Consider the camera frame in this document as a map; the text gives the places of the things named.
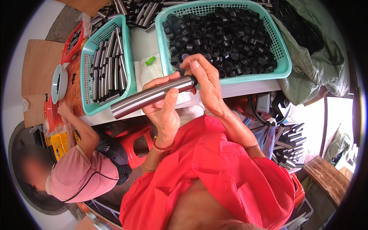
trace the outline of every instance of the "red plastic basket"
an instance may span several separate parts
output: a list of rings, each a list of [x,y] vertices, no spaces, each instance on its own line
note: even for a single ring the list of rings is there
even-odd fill
[[[49,122],[49,134],[61,123],[61,116],[57,113],[57,108],[59,108],[59,102],[54,105],[50,95],[48,101],[45,101],[43,106],[43,115]]]
[[[70,62],[71,59],[74,57],[74,55],[76,55],[78,52],[81,51],[81,45],[83,42],[83,30],[84,28],[82,28],[81,30],[81,35],[79,36],[78,42],[75,44],[75,46],[70,50],[70,52],[67,54],[67,50],[68,50],[68,46],[70,44],[70,40],[74,35],[74,32],[77,32],[77,30],[79,30],[79,28],[82,26],[81,22],[76,28],[75,30],[71,33],[71,35],[68,37],[67,41],[65,42],[64,45],[64,49],[63,49],[63,55],[61,56],[61,64],[66,63],[66,62]]]

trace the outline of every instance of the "shirt pocket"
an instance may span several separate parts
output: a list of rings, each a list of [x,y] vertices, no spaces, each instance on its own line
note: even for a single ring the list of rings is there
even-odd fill
[[[220,142],[220,154],[223,155],[237,155],[237,156],[247,156],[247,152],[243,146],[231,142],[231,141],[221,141]]]

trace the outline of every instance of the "red shirt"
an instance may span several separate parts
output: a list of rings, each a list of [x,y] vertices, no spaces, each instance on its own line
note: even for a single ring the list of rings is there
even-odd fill
[[[165,229],[176,201],[195,178],[237,220],[258,227],[279,229],[294,207],[287,171],[267,158],[251,160],[217,118],[204,115],[182,126],[170,155],[124,195],[123,229]]]

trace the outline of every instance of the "pink shirt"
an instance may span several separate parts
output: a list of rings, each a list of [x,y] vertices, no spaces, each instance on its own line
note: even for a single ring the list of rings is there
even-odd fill
[[[64,155],[46,180],[46,191],[61,201],[73,197],[88,181],[92,173],[119,179],[116,166],[109,158],[98,151],[94,151],[88,159],[83,150],[77,145]],[[108,191],[115,185],[116,180],[110,180],[96,173],[86,187],[67,203],[88,201]]]

